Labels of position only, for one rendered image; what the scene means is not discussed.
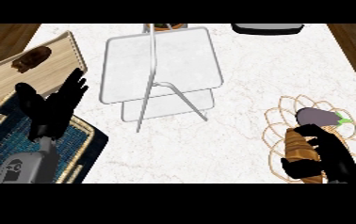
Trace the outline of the black and grey appliance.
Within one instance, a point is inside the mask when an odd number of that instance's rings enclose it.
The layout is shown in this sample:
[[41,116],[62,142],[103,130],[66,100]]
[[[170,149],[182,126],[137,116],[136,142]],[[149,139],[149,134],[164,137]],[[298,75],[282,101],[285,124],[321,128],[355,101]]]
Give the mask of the black and grey appliance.
[[232,30],[250,35],[293,35],[300,32],[304,24],[232,24]]

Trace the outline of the blue woven placemat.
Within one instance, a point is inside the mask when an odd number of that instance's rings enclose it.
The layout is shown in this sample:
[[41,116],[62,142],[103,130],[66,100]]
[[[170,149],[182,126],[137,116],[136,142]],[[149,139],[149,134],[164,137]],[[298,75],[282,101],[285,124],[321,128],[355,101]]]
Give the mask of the blue woven placemat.
[[[18,152],[37,152],[40,146],[28,139],[31,119],[22,113],[12,92],[0,101],[0,165]],[[58,140],[59,165],[55,184],[78,184],[108,143],[108,136],[77,116],[71,118]]]

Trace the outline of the pale wooden cutting board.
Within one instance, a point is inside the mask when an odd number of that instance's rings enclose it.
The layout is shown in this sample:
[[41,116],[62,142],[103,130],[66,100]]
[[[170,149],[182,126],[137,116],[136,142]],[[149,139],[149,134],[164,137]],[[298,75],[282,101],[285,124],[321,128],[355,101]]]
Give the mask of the pale wooden cutting board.
[[0,61],[0,101],[13,93],[13,86],[19,82],[28,83],[34,87],[35,92],[43,97],[47,97],[59,90],[69,73],[77,68],[87,72],[81,51],[69,31],[65,31],[47,42],[43,42],[41,46],[50,48],[52,54],[37,67],[24,73],[12,67],[12,62],[34,48]]

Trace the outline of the brown croissant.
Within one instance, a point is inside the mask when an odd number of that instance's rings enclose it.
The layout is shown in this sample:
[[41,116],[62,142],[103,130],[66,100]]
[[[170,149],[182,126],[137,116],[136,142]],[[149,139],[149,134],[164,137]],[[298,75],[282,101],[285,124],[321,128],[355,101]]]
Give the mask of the brown croissant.
[[293,129],[287,129],[285,134],[285,158],[290,162],[300,160],[319,161],[321,157],[304,136]]

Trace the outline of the orange pot with plant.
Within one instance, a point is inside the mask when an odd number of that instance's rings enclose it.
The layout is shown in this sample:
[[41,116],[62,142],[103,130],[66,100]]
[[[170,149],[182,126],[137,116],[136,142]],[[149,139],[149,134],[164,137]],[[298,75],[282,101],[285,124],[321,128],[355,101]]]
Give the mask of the orange pot with plant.
[[176,30],[185,27],[185,24],[154,24],[154,31]]

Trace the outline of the dark brown bread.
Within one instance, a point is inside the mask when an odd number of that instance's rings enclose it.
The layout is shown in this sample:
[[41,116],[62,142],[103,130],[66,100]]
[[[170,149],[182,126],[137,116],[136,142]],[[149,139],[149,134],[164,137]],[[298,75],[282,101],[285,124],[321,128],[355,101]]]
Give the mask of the dark brown bread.
[[12,62],[12,67],[24,73],[33,69],[50,56],[52,49],[46,46],[38,46],[19,59]]

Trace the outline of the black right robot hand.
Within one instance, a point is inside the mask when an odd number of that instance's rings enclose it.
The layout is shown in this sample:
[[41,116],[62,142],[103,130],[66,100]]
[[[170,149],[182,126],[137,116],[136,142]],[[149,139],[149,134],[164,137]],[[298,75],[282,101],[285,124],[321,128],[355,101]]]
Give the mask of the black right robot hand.
[[312,136],[313,139],[307,141],[307,145],[315,147],[321,157],[319,161],[313,159],[290,161],[282,158],[281,164],[288,176],[303,179],[319,176],[325,172],[331,184],[356,184],[356,163],[337,136],[325,132],[316,124],[290,128],[287,135],[300,138]]

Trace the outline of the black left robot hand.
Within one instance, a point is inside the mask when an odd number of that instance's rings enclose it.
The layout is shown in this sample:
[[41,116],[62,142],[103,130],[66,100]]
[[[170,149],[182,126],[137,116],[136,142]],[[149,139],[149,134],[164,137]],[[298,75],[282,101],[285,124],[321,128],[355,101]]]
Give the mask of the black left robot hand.
[[66,77],[59,91],[52,93],[47,99],[43,99],[27,83],[15,85],[19,108],[33,121],[28,136],[31,141],[44,136],[52,139],[62,137],[74,109],[89,89],[84,83],[83,71],[75,69]]

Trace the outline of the white tiered shelf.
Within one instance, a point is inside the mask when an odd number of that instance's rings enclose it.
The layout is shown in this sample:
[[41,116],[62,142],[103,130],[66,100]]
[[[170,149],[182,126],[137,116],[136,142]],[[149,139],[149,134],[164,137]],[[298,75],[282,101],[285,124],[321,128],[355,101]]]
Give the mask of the white tiered shelf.
[[106,40],[100,102],[123,105],[124,122],[189,112],[205,118],[216,105],[213,89],[223,82],[205,27]]

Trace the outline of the purple eggplant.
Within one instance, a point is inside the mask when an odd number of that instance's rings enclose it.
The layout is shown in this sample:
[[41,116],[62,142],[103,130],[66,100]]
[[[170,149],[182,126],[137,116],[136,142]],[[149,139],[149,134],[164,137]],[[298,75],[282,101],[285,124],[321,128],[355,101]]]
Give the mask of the purple eggplant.
[[352,123],[352,120],[344,118],[337,112],[304,107],[295,114],[298,125],[316,124],[322,126],[341,126],[344,123]]

